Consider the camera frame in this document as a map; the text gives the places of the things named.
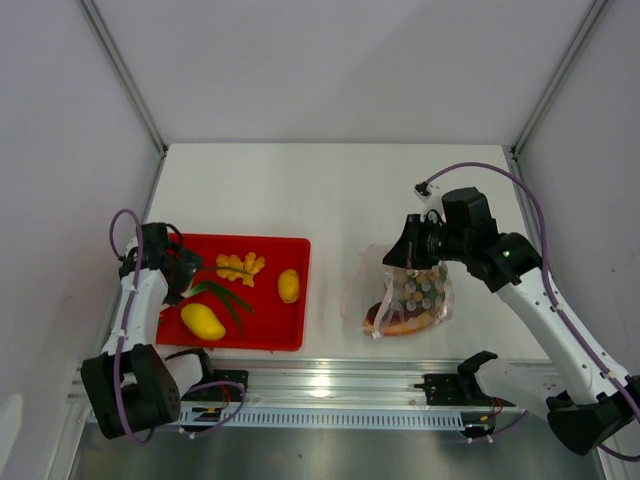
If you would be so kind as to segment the brown longan bunch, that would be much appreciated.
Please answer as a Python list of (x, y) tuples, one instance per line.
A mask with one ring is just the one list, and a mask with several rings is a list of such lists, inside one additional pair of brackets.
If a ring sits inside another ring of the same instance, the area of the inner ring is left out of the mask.
[(447, 301), (449, 274), (444, 264), (428, 270), (392, 269), (393, 300), (409, 312), (429, 310), (443, 315)]

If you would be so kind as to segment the clear zip top bag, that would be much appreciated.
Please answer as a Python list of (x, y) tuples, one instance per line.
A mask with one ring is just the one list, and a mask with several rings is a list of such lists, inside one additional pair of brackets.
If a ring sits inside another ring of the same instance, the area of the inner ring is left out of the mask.
[(427, 270), (386, 266), (388, 245), (372, 244), (359, 253), (359, 267), (344, 288), (339, 312), (373, 339), (412, 336), (453, 316), (454, 288), (443, 262)]

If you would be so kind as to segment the green scallion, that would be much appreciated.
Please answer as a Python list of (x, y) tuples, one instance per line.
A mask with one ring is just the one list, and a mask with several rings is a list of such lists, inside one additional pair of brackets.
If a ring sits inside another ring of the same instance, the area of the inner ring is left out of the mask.
[(186, 306), (188, 301), (193, 297), (210, 294), (223, 304), (237, 331), (242, 337), (245, 337), (245, 322), (239, 310), (242, 309), (251, 315), (254, 315), (256, 311), (252, 305), (232, 292), (228, 287), (210, 278), (210, 274), (218, 270), (220, 270), (218, 266), (205, 266), (198, 269), (195, 272), (189, 288), (182, 294), (179, 307), (182, 308)]

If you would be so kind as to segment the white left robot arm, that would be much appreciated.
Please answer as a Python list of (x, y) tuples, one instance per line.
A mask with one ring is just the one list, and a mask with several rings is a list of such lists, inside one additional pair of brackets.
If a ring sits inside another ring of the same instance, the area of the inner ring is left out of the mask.
[(81, 365), (81, 379), (102, 434), (114, 439), (173, 423), (187, 393), (197, 400), (216, 390), (217, 376), (201, 348), (163, 359), (155, 348), (160, 313), (185, 299), (202, 258), (186, 249), (166, 223), (141, 226), (136, 245), (121, 259), (122, 298), (116, 324), (101, 353)]

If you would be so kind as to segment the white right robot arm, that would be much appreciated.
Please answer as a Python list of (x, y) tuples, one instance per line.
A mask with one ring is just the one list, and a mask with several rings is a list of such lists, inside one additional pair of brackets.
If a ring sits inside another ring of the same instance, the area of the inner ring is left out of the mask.
[(560, 380), (482, 351), (458, 366), (456, 389), (468, 403), (505, 400), (545, 420), (570, 451), (584, 456), (639, 415), (639, 379), (612, 359), (576, 318), (542, 270), (541, 256), (519, 233), (501, 233), (488, 200), (474, 187), (452, 190), (441, 209), (407, 216), (383, 264), (408, 271), (444, 261), (470, 275), (520, 318)]

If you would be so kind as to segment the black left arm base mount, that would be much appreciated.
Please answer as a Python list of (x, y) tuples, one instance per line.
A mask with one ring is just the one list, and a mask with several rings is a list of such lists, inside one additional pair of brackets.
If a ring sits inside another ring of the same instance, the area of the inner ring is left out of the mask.
[[(183, 397), (186, 401), (234, 403), (242, 399), (242, 394), (236, 384), (247, 388), (249, 373), (246, 370), (214, 369), (205, 373), (203, 379), (192, 387)], [(196, 387), (213, 382), (223, 382), (223, 385), (210, 386), (200, 390)]]

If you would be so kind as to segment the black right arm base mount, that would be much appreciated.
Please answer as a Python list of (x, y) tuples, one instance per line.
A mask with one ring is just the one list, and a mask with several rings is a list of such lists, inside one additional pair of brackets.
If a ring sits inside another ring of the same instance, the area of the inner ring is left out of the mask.
[(413, 388), (424, 393), (429, 406), (514, 407), (514, 404), (504, 399), (491, 399), (483, 393), (475, 392), (471, 387), (465, 386), (457, 374), (424, 374)]

